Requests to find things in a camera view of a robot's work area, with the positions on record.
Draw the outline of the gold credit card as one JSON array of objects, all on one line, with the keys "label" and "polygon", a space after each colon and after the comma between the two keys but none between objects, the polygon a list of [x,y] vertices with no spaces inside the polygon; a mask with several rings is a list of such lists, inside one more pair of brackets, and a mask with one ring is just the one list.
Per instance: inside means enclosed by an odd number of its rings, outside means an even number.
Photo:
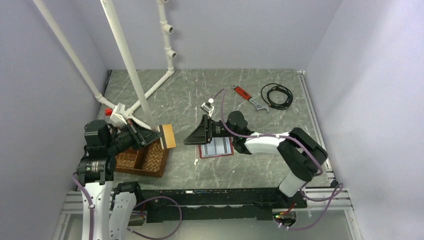
[{"label": "gold credit card", "polygon": [[172,149],[176,147],[176,139],[171,124],[161,124],[158,126],[158,130],[161,133],[160,143],[162,149]]}]

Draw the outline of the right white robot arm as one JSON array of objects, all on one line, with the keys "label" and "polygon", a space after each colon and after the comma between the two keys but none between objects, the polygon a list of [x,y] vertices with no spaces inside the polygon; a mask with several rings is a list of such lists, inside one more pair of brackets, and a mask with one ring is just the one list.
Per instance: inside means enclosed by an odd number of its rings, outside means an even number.
[{"label": "right white robot arm", "polygon": [[299,127],[289,132],[271,134],[254,132],[248,128],[241,111],[232,111],[226,122],[214,121],[204,114],[199,125],[183,141],[185,145],[206,145],[212,139],[231,137],[233,148],[240,154],[280,155],[289,168],[275,194],[276,203],[287,208],[295,201],[295,194],[323,173],[327,151]]}]

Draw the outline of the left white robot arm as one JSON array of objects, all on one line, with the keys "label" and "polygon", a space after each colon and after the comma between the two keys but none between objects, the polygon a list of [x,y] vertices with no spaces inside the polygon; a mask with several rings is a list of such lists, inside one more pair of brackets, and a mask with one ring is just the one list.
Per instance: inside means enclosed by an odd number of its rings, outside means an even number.
[{"label": "left white robot arm", "polygon": [[123,240],[133,210],[144,203],[140,185],[122,182],[114,189],[117,155],[128,149],[139,150],[161,138],[131,119],[115,127],[103,119],[84,127],[84,155],[72,175],[81,191],[84,240]]}]

